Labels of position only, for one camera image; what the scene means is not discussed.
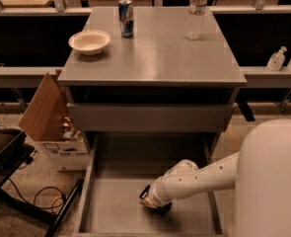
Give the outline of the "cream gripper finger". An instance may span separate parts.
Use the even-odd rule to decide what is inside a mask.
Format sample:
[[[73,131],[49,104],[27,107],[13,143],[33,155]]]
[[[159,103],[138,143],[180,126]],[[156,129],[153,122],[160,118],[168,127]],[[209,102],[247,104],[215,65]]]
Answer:
[[[142,203],[148,208],[152,209],[158,208],[158,206],[155,203],[153,203],[153,201],[149,197],[145,197],[144,199],[142,199]]]

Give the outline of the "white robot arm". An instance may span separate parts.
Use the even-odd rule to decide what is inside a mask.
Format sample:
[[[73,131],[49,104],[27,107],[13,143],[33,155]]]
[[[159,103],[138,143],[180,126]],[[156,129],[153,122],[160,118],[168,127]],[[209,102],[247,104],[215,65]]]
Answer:
[[[291,237],[291,118],[265,121],[240,151],[203,168],[181,160],[141,193],[164,212],[175,199],[233,189],[237,237]]]

